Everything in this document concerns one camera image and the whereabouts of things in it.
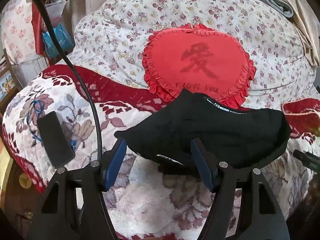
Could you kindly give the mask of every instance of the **blue package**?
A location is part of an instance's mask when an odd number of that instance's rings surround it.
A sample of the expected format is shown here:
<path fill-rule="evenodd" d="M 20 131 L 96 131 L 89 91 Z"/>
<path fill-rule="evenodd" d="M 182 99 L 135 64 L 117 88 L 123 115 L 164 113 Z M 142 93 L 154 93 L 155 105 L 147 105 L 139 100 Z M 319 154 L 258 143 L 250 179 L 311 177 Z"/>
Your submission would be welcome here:
<path fill-rule="evenodd" d="M 59 23 L 59 25 L 55 27 L 53 31 L 56 34 L 57 40 L 59 41 L 59 44 L 62 47 L 63 51 L 67 51 L 74 47 L 72 39 L 62 23 Z M 59 55 L 59 52 L 54 46 L 48 32 L 42 33 L 42 39 L 45 44 L 45 52 L 47 53 L 49 58 L 53 58 Z"/>

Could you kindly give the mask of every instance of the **black cable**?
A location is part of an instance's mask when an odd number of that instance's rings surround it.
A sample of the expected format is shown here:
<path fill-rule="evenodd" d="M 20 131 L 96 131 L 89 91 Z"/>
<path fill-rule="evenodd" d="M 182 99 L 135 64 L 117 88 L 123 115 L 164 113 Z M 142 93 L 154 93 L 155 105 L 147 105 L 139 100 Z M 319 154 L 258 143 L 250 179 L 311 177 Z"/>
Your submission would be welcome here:
<path fill-rule="evenodd" d="M 75 69 L 75 67 L 73 66 L 73 64 L 70 62 L 70 60 L 68 59 L 68 57 L 65 55 L 64 51 L 62 50 L 57 37 L 53 31 L 52 28 L 52 24 L 49 18 L 49 15 L 47 13 L 47 10 L 42 2 L 42 0 L 33 0 L 36 4 L 36 6 L 38 7 L 38 10 L 44 20 L 44 23 L 47 27 L 48 33 L 52 39 L 53 44 L 55 45 L 57 51 L 60 53 L 61 57 L 63 58 L 63 60 L 66 62 L 66 64 L 71 68 L 71 70 L 73 71 L 73 73 L 76 75 L 77 79 L 80 82 L 81 87 L 83 88 L 87 99 L 89 100 L 89 104 L 91 106 L 92 109 L 92 113 L 93 113 L 93 118 L 94 118 L 94 123 L 96 125 L 96 131 L 97 131 L 97 142 L 98 142 L 98 153 L 97 153 L 97 160 L 100 160 L 101 156 L 102 156 L 102 138 L 101 138 L 101 129 L 100 129 L 100 123 L 99 123 L 99 118 L 98 118 L 98 114 L 97 114 L 97 109 L 94 105 L 94 102 L 92 100 L 92 97 L 86 87 L 86 85 L 84 84 L 82 78 L 80 77 L 78 71 Z M 82 220 L 82 215 L 83 215 L 83 211 L 84 211 L 84 205 L 82 206 L 80 215 L 79 215 L 79 221 L 81 223 Z"/>

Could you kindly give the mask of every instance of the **black smartphone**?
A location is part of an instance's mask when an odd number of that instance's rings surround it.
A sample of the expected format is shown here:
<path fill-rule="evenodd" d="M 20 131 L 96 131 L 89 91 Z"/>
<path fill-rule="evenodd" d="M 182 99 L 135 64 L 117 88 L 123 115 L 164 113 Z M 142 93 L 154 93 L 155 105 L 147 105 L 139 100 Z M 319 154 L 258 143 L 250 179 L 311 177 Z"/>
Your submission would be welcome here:
<path fill-rule="evenodd" d="M 64 166 L 76 156 L 55 111 L 40 117 L 37 125 L 44 149 L 55 169 Z"/>

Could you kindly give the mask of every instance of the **silver screw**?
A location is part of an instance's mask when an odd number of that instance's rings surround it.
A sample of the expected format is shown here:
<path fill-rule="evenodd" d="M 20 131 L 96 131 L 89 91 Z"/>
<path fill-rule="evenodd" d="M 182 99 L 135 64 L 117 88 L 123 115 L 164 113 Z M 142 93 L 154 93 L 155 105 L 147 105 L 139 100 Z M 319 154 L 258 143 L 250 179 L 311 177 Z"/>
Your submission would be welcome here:
<path fill-rule="evenodd" d="M 253 173 L 257 174 L 257 175 L 260 175 L 261 171 L 259 169 L 257 169 L 257 168 L 254 168 L 253 169 Z"/>
<path fill-rule="evenodd" d="M 91 163 L 90 163 L 90 165 L 92 166 L 92 167 L 97 167 L 97 166 L 99 166 L 99 162 L 98 161 L 92 161 Z"/>
<path fill-rule="evenodd" d="M 228 167 L 228 163 L 226 163 L 226 162 L 219 162 L 219 166 L 222 167 L 222 168 L 226 168 L 226 167 Z"/>
<path fill-rule="evenodd" d="M 62 173 L 64 173 L 65 171 L 66 171 L 66 168 L 65 168 L 65 167 L 61 167 L 61 168 L 59 168 L 59 169 L 57 170 L 57 173 L 62 174 Z"/>

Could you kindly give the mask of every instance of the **blue cord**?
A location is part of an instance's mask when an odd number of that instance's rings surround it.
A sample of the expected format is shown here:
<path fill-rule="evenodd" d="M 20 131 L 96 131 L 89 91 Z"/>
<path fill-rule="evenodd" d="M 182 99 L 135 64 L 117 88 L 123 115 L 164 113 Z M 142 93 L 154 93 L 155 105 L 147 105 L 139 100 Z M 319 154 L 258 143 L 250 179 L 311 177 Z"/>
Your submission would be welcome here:
<path fill-rule="evenodd" d="M 40 109 L 39 109 L 39 110 L 36 108 L 36 104 L 39 104 L 39 106 L 40 106 Z M 42 143 L 41 137 L 36 136 L 36 135 L 35 135 L 35 132 L 33 132 L 33 131 L 31 130 L 31 127 L 30 127 L 30 123 L 29 123 L 29 122 L 30 122 L 30 107 L 31 107 L 31 106 L 33 107 L 34 111 L 36 112 L 36 114 L 37 114 L 37 120 L 38 120 L 39 116 L 41 115 L 41 113 L 42 113 L 43 110 L 44 110 L 44 102 L 43 102 L 42 100 L 32 101 L 32 102 L 30 103 L 29 111 L 28 111 L 27 116 L 26 116 L 26 122 L 27 122 L 27 125 L 28 125 L 28 129 L 29 129 L 30 133 L 32 134 L 33 139 L 36 139 L 36 140 L 38 140 L 39 142 Z M 76 150 L 76 144 L 77 144 L 77 141 L 76 141 L 76 140 L 72 140 L 71 143 L 70 143 L 70 147 L 71 147 L 71 149 L 72 149 L 73 151 Z"/>

